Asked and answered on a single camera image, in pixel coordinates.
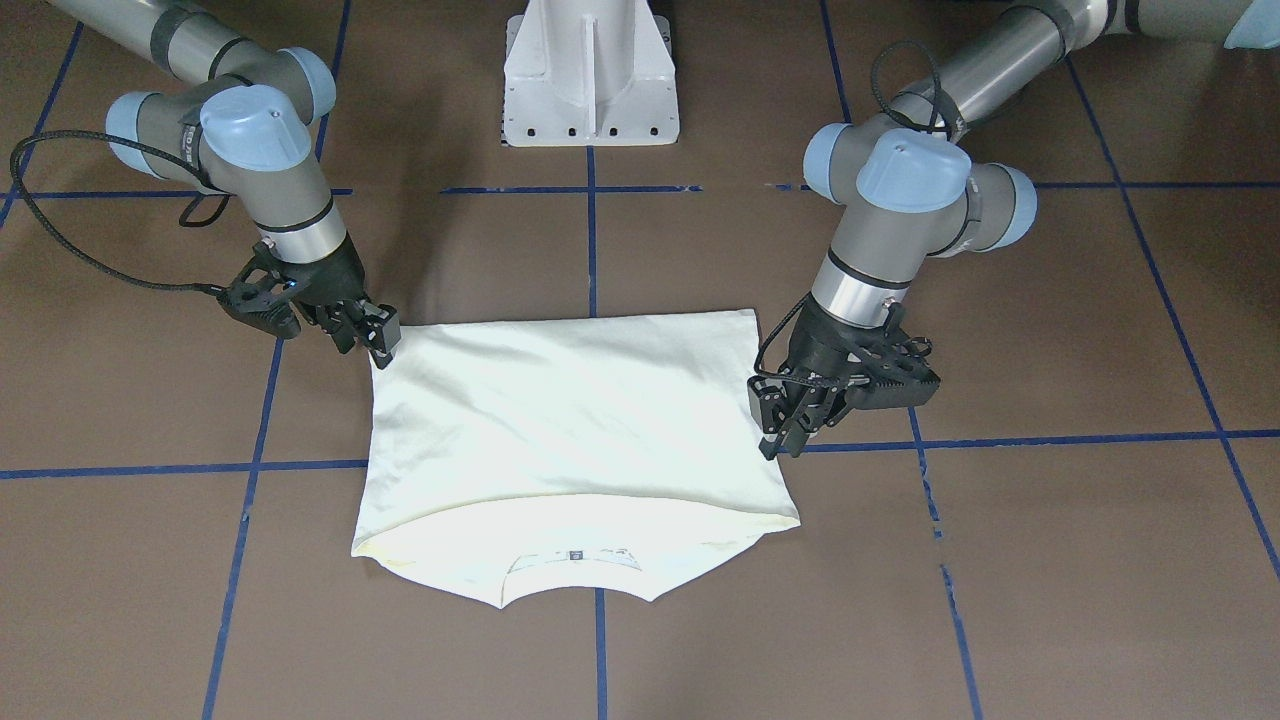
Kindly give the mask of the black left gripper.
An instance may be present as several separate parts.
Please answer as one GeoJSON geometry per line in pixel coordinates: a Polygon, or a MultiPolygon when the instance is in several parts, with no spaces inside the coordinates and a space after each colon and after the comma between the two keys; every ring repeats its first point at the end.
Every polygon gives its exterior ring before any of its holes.
{"type": "Polygon", "coordinates": [[[763,375],[748,380],[751,414],[762,430],[758,448],[764,459],[777,459],[781,454],[799,457],[817,432],[844,418],[846,391],[865,380],[859,375],[858,350],[896,346],[927,361],[932,345],[901,328],[905,318],[901,302],[890,300],[883,309],[887,315],[882,324],[863,328],[841,322],[814,299],[797,304],[787,356],[771,373],[778,380],[763,375]]]}

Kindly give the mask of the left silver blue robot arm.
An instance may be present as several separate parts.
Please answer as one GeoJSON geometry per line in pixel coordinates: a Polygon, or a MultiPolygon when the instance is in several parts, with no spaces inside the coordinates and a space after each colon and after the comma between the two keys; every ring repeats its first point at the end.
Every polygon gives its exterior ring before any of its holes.
{"type": "Polygon", "coordinates": [[[1032,227],[1038,197],[1025,173],[975,163],[960,141],[1037,76],[1106,35],[1194,40],[1226,49],[1277,46],[1275,1],[1012,1],[948,61],[878,111],[820,128],[804,179],[844,217],[810,291],[780,323],[788,347],[748,387],[769,460],[799,456],[850,413],[927,404],[940,387],[931,342],[904,329],[904,299],[928,258],[989,252],[1032,227]]]}

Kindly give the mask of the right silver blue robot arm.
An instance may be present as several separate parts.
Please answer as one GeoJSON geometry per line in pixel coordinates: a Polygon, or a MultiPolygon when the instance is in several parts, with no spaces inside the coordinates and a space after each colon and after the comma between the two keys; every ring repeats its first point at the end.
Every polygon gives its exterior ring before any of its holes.
{"type": "Polygon", "coordinates": [[[237,197],[259,241],[225,286],[186,283],[238,322],[282,340],[319,327],[339,352],[375,366],[401,340],[397,310],[375,304],[364,266],[314,154],[311,127],[330,113],[329,65],[303,47],[269,51],[189,1],[60,1],[58,8],[186,83],[133,92],[109,109],[101,140],[125,165],[237,197]]]}

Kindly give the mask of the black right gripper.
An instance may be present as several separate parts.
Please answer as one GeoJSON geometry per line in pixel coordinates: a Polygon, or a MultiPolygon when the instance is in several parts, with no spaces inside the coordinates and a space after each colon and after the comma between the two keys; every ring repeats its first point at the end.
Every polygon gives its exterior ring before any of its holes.
{"type": "Polygon", "coordinates": [[[376,369],[392,364],[402,338],[399,314],[390,305],[366,304],[364,265],[353,241],[314,263],[285,263],[260,241],[255,261],[271,278],[265,295],[270,313],[282,315],[292,304],[308,323],[320,325],[339,354],[348,354],[358,338],[376,369]]]}

